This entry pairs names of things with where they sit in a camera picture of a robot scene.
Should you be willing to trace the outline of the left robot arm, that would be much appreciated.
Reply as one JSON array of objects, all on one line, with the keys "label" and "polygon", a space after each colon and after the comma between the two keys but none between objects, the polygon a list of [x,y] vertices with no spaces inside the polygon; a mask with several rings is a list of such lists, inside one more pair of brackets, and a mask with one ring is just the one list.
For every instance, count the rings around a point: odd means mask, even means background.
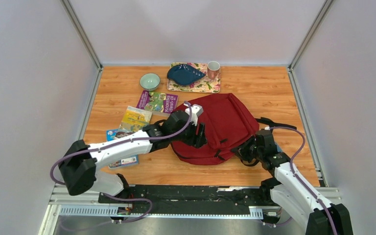
[{"label": "left robot arm", "polygon": [[205,125],[198,123],[202,113],[201,106],[193,105],[120,139],[95,144],[75,141],[51,170],[59,168],[63,180],[58,184],[64,184],[71,196],[92,190],[111,195],[116,202],[124,203],[130,197],[130,189],[124,186],[123,178],[101,169],[134,155],[167,148],[174,141],[202,147],[207,142]]}]

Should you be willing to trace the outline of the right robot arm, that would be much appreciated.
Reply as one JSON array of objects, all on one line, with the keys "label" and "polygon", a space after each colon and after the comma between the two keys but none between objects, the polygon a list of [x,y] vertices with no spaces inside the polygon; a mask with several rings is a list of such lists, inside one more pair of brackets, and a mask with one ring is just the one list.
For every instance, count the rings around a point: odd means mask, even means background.
[{"label": "right robot arm", "polygon": [[277,146],[272,131],[272,127],[261,129],[231,150],[246,163],[261,163],[271,174],[261,182],[262,203],[282,207],[307,235],[352,235],[349,210],[331,202],[308,182],[294,164],[294,157]]}]

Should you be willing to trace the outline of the yellow book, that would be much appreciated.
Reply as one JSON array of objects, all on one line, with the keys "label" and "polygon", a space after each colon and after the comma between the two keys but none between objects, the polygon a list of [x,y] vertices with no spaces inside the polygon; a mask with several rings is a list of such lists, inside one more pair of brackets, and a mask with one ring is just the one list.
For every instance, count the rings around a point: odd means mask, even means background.
[{"label": "yellow book", "polygon": [[128,106],[119,125],[119,129],[137,132],[150,124],[152,113],[150,111]]}]

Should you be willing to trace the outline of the red backpack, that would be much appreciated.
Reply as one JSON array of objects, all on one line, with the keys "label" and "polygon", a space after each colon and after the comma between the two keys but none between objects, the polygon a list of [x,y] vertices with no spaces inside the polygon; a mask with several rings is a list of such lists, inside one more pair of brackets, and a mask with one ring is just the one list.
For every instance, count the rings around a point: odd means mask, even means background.
[{"label": "red backpack", "polygon": [[211,94],[190,103],[203,108],[198,121],[205,125],[207,143],[195,148],[176,141],[171,147],[181,161],[192,165],[218,165],[238,156],[245,166],[255,166],[259,162],[255,155],[261,151],[254,136],[260,124],[290,127],[269,118],[255,118],[234,94]]}]

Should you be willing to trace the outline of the purple treehouse book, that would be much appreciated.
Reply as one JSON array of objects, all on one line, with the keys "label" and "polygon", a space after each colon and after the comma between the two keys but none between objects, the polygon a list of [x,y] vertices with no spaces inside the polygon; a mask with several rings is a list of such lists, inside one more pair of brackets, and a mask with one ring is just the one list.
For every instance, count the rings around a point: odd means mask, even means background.
[{"label": "purple treehouse book", "polygon": [[136,108],[155,115],[168,117],[177,107],[178,95],[155,91],[142,91]]}]

